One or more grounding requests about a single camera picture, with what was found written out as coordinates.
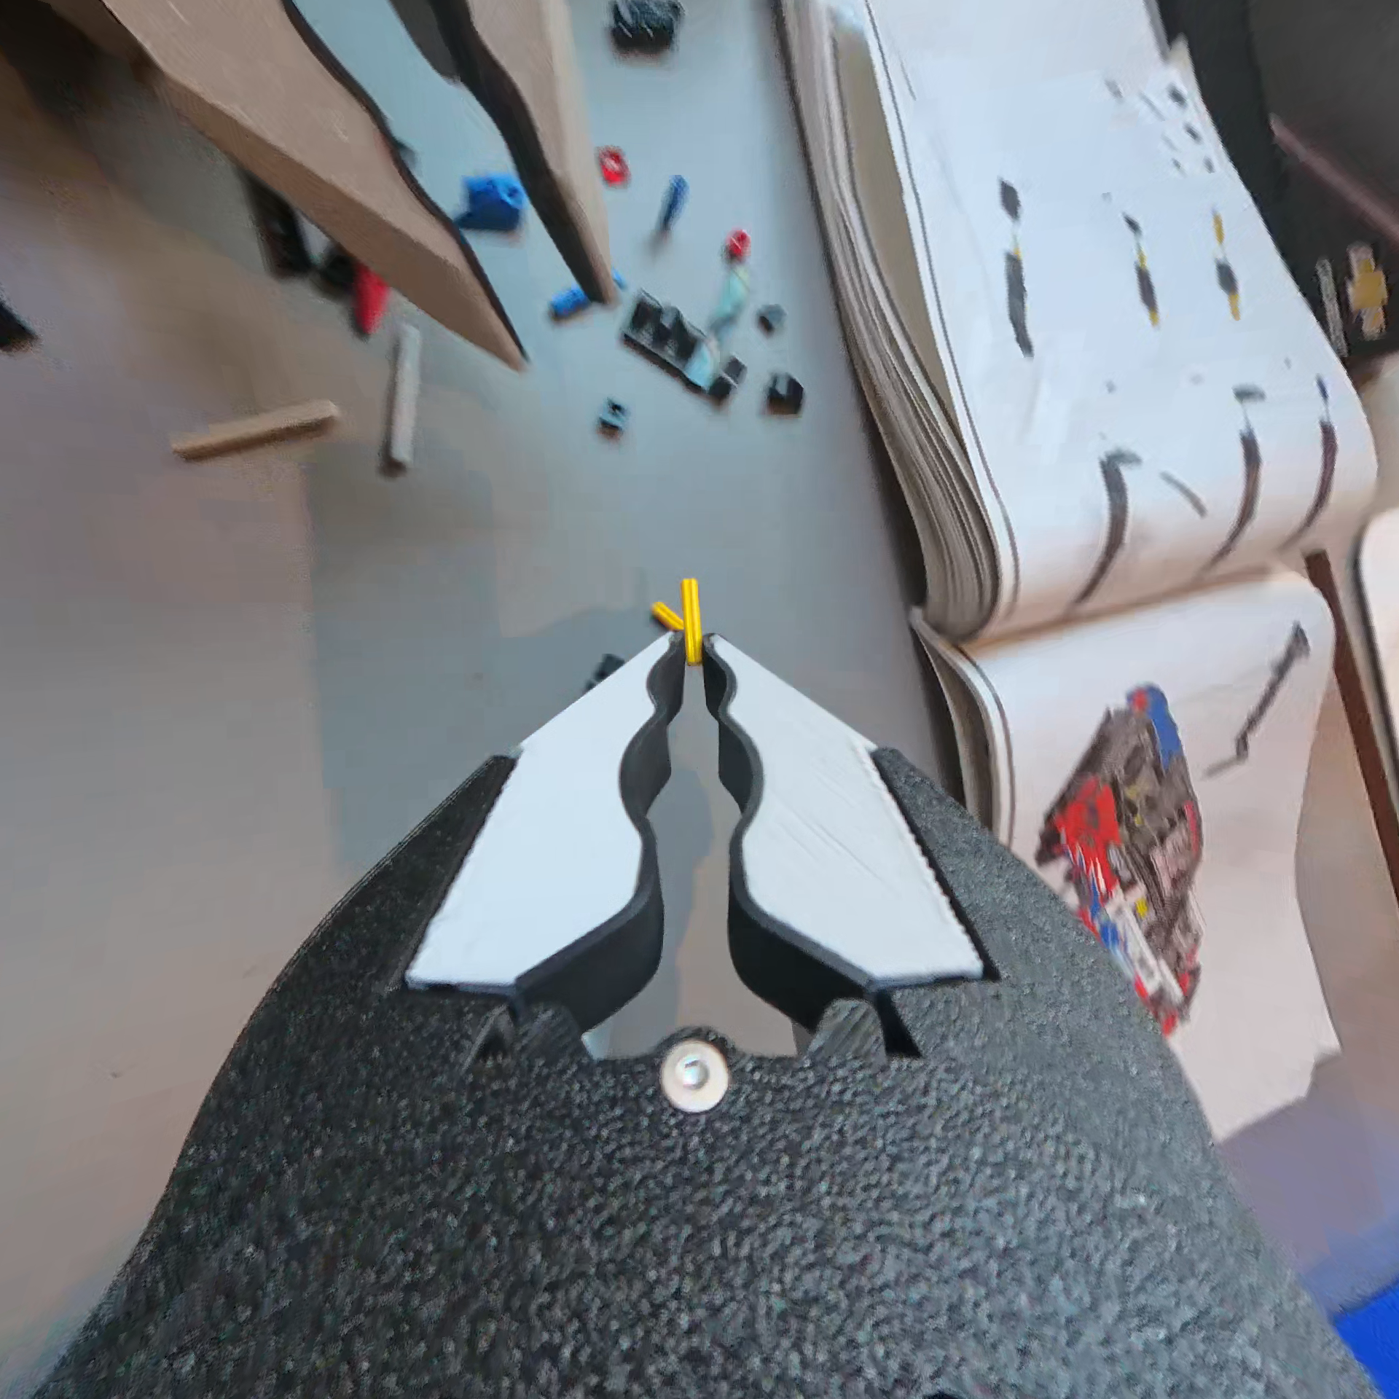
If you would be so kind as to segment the black holed plate brick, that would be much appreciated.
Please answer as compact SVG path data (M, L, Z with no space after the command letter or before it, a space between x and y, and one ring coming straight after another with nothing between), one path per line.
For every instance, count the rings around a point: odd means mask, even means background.
M240 171L239 176L267 270L276 278L308 278L317 264L292 205L250 171Z

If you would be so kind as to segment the grey desk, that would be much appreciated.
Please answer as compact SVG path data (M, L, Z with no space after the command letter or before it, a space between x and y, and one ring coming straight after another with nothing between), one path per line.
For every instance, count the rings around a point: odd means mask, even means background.
M641 173L616 259L702 315L746 223L794 351L749 334L752 380L711 412L624 353L616 315L548 323L571 277L532 219L480 251L528 371L404 308L424 401L391 480L394 335L267 274L235 173L153 84L2 2L2 296L41 334L2 358L2 1396L43 1383L128 1257L308 934L603 654L643 647L683 573L709 627L954 786L774 4L686 9L651 70L577 7L589 125ZM775 371L805 384L794 418L765 414ZM340 409L320 439L169 447L310 401Z

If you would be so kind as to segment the black plate brick assembly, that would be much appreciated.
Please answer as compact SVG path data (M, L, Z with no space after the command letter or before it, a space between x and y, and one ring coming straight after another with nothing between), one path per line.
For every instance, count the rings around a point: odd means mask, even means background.
M618 341L668 377L708 389L709 380L699 373L711 362L709 335L678 308L637 291Z

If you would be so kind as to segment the thin grey axle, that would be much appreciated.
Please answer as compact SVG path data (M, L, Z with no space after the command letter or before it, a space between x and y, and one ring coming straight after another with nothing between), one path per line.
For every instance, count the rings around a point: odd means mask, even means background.
M310 401L175 435L169 447L184 462L212 462L269 446L321 439L338 423L340 409L330 401Z

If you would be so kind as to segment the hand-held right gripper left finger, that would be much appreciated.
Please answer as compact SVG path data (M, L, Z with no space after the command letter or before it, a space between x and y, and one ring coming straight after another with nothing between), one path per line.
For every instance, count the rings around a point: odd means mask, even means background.
M517 747L408 988L555 1005L595 1030L652 981L664 897L651 810L672 778L686 669L683 637L660 637Z

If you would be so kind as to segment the blue connector brick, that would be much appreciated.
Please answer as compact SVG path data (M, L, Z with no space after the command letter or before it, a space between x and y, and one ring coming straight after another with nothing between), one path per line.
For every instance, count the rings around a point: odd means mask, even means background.
M528 195L514 173L474 173L461 180L461 208L452 223L466 234L514 236L526 213Z

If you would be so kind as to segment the red and black brick piece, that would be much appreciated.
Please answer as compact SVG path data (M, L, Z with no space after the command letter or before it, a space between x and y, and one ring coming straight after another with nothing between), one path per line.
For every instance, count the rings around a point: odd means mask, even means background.
M320 259L320 288L347 304L352 332L360 338L378 334L394 288L366 264L330 244Z

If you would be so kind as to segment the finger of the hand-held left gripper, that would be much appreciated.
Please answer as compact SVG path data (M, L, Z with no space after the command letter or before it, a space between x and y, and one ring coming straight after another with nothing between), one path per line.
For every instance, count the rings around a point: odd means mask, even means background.
M434 2L451 67L480 102L570 274L616 301L597 171L566 2Z
M382 109L288 2L106 2L171 104L394 291L514 371L510 315Z

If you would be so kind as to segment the blue plastic bin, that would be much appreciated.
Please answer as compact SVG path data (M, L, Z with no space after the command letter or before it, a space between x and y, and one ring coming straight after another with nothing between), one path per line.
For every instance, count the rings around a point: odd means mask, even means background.
M1398 1279L1312 1268L1304 1284L1380 1396L1398 1396Z

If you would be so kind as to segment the black hinge plate brick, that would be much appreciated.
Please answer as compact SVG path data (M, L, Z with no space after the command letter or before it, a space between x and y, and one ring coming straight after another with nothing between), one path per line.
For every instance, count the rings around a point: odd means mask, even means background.
M680 2L612 2L610 37L618 52L660 56L674 48L683 19Z

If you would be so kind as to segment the short grey axle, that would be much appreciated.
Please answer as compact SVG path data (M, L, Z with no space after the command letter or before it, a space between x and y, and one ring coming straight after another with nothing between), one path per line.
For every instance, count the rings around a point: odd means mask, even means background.
M424 335L414 323L399 323L396 334L382 473L404 477L417 455L419 405L424 389Z

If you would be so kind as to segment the black toy set box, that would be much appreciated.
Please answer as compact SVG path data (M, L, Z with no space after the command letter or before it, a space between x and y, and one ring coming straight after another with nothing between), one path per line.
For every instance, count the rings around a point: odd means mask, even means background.
M1338 358L1398 355L1398 2L1157 2Z

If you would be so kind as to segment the instruction booklet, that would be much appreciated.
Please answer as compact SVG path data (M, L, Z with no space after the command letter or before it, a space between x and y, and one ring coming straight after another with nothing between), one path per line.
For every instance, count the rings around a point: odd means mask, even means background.
M972 813L1218 1141L1340 1051L1296 894L1373 435L1163 2L778 2Z

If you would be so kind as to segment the long black beam brick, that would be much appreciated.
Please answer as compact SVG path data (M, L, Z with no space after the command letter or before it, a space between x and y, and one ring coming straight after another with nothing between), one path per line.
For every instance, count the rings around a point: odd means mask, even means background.
M708 322L708 346L711 355L724 359L729 353L729 343L743 322L743 311L749 304L749 270L746 263L734 263L727 271L721 296L709 311Z

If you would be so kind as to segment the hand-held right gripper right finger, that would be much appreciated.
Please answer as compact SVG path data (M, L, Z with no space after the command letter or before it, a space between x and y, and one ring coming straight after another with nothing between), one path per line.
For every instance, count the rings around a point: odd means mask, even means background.
M837 1003L981 982L986 957L879 747L721 636L704 641L718 778L735 801L729 951L762 1003L816 1030Z

